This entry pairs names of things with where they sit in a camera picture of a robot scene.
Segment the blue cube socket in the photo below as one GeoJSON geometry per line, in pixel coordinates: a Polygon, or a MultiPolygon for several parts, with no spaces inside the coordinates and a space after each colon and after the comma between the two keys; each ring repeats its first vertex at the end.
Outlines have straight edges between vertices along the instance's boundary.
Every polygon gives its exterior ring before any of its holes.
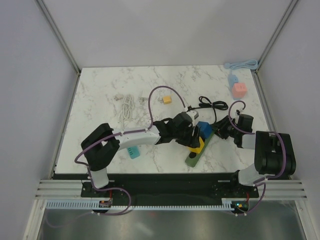
{"type": "Polygon", "coordinates": [[[199,128],[199,135],[203,140],[208,139],[213,132],[212,126],[208,122],[199,121],[197,127],[199,128]]]}

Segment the yellow cube socket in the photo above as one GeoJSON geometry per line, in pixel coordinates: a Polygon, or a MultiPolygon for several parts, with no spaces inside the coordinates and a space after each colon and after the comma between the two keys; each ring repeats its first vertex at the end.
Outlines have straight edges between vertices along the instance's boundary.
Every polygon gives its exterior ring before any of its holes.
{"type": "Polygon", "coordinates": [[[200,154],[203,150],[205,146],[205,142],[203,141],[203,139],[201,137],[199,137],[199,147],[188,147],[188,150],[191,152],[191,153],[195,153],[195,154],[200,154]]]}

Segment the yellow plug adapter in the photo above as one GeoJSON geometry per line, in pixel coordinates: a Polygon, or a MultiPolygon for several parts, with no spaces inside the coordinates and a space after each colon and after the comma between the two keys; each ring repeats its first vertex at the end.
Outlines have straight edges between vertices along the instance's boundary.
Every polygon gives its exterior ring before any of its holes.
{"type": "Polygon", "coordinates": [[[164,104],[164,105],[167,105],[167,104],[171,104],[172,103],[172,98],[171,96],[167,95],[167,96],[163,96],[160,101],[164,104]]]}

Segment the green power strip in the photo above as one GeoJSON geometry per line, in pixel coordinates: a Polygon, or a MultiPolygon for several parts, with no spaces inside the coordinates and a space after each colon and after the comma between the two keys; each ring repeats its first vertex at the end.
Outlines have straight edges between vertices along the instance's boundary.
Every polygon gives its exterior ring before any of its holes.
{"type": "Polygon", "coordinates": [[[214,136],[214,132],[212,132],[211,135],[207,139],[204,140],[204,146],[203,146],[200,153],[195,153],[195,152],[189,153],[188,157],[184,161],[188,167],[194,168],[197,165],[197,163],[199,162],[200,158],[204,154],[204,152],[205,152],[207,146],[209,145],[211,139],[213,138],[213,136],[214,136]]]}

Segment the teal power strip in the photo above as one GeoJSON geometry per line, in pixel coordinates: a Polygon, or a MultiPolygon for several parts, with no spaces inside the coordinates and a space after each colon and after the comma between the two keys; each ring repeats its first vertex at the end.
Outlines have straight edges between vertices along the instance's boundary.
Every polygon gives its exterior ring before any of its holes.
{"type": "Polygon", "coordinates": [[[138,146],[132,146],[127,148],[129,157],[133,160],[140,156],[140,151],[138,146]]]}

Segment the white charger plug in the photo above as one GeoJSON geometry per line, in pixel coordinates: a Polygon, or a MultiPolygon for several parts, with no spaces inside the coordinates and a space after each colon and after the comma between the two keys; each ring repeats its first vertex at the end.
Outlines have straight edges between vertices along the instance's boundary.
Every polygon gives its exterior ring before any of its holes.
{"type": "Polygon", "coordinates": [[[138,98],[140,104],[143,104],[144,102],[148,101],[148,98],[147,97],[139,97],[138,98]]]}

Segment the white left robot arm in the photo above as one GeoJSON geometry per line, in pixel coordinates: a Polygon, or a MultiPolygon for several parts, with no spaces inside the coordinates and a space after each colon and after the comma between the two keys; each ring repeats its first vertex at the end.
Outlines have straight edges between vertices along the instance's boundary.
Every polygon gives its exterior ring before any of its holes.
{"type": "Polygon", "coordinates": [[[99,197],[110,191],[107,167],[120,150],[139,145],[160,145],[175,141],[179,145],[198,148],[200,129],[195,124],[195,110],[181,112],[174,118],[155,121],[150,128],[128,128],[119,132],[108,123],[99,125],[80,144],[85,164],[93,181],[92,191],[99,197]]]}

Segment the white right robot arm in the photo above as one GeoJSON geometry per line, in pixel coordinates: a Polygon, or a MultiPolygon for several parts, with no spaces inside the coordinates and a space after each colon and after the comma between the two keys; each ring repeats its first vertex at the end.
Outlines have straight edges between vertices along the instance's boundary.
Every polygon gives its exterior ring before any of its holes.
{"type": "Polygon", "coordinates": [[[226,140],[231,137],[238,148],[254,151],[253,164],[237,171],[237,179],[229,184],[229,191],[235,197],[242,196],[247,186],[253,187],[264,180],[287,179],[297,167],[291,136],[287,133],[253,132],[253,121],[253,116],[240,114],[238,120],[226,116],[211,125],[219,138],[226,140]]]}

